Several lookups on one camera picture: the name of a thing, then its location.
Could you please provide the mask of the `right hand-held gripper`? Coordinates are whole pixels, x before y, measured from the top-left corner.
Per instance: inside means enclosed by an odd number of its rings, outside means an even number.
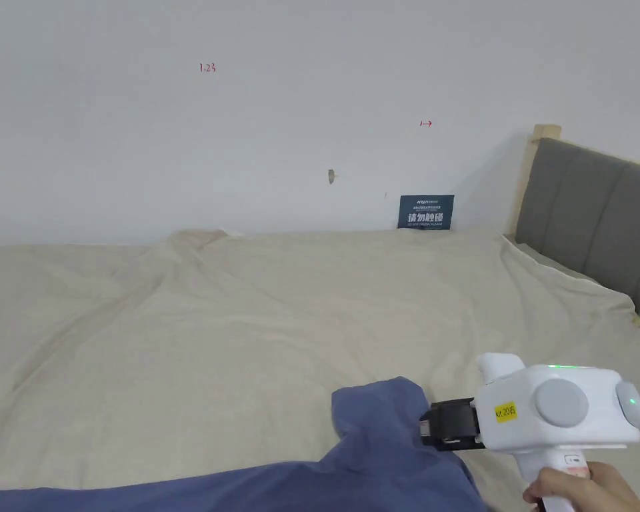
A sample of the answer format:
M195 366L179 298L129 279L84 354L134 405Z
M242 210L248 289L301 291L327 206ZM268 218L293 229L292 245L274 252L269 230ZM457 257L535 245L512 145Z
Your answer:
M612 369L526 366L512 353L484 353L476 363L482 387L470 398L433 403L420 418L424 445L508 454L532 484L546 468L598 479L586 450L640 440L640 394Z

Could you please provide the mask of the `person's right hand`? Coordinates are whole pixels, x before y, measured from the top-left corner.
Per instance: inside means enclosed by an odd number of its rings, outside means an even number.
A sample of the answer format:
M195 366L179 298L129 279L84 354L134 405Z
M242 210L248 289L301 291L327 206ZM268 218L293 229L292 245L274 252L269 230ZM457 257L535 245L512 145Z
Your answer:
M536 507L547 497L562 497L576 511L640 511L640 499L614 466L595 461L587 465L589 478L543 468L524 490L524 502Z

